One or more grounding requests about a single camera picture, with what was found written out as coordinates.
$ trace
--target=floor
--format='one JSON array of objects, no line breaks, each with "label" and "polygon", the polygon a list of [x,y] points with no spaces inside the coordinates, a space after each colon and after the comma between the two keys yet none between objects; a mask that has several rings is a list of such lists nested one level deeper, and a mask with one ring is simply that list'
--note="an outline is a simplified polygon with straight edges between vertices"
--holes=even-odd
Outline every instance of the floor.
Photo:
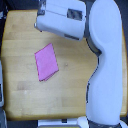
[{"label": "floor", "polygon": [[[115,0],[115,2],[119,6],[119,9],[121,12],[125,40],[126,40],[126,47],[128,50],[128,0]],[[25,2],[25,0],[18,0],[18,1],[12,0],[12,3],[10,3],[10,1],[8,2],[8,7],[10,9],[35,9],[37,8],[37,0],[27,0],[27,2]],[[4,21],[5,20],[0,19],[0,44],[2,43]],[[122,117],[121,120],[125,121],[128,124],[127,117]],[[8,121],[8,128],[17,128],[17,127],[18,128],[36,128],[37,121]]]}]

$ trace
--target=wood grain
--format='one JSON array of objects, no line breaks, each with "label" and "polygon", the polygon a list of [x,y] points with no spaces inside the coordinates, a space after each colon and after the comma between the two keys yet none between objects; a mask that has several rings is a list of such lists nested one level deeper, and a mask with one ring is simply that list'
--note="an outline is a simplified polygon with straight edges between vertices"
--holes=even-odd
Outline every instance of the wood grain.
[{"label": "wood grain", "polygon": [[[3,42],[2,66],[5,111],[9,120],[74,118],[85,115],[88,79],[97,57],[86,40],[70,41],[34,29],[36,11],[8,13]],[[46,82],[38,81],[34,53],[48,43],[54,46],[59,72]],[[127,63],[123,35],[123,106],[127,113]]]}]

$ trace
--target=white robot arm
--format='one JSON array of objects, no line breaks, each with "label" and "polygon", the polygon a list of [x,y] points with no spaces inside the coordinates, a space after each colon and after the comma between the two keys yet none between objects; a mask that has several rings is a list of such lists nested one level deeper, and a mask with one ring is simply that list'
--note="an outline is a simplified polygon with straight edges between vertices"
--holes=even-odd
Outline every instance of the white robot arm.
[{"label": "white robot arm", "polygon": [[98,66],[88,81],[82,128],[128,128],[122,107],[122,22],[113,0],[40,0],[35,28],[80,41],[87,38]]}]

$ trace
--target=wooden board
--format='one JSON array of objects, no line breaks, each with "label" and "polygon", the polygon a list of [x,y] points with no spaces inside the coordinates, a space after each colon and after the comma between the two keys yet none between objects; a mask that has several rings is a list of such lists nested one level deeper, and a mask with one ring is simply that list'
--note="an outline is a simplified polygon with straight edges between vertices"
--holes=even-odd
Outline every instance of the wooden board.
[{"label": "wooden board", "polygon": [[[5,111],[10,120],[75,118],[85,115],[87,82],[97,57],[86,40],[66,40],[34,28],[36,11],[8,13],[2,42]],[[59,72],[38,81],[34,53],[48,43],[54,46]],[[123,35],[123,106],[127,114],[127,60]]]}]

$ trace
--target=pink towel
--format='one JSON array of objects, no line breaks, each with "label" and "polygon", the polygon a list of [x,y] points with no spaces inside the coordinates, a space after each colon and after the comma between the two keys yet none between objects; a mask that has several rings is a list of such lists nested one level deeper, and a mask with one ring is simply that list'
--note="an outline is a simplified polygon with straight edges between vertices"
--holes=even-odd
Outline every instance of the pink towel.
[{"label": "pink towel", "polygon": [[52,44],[35,53],[39,81],[48,80],[59,69]]}]

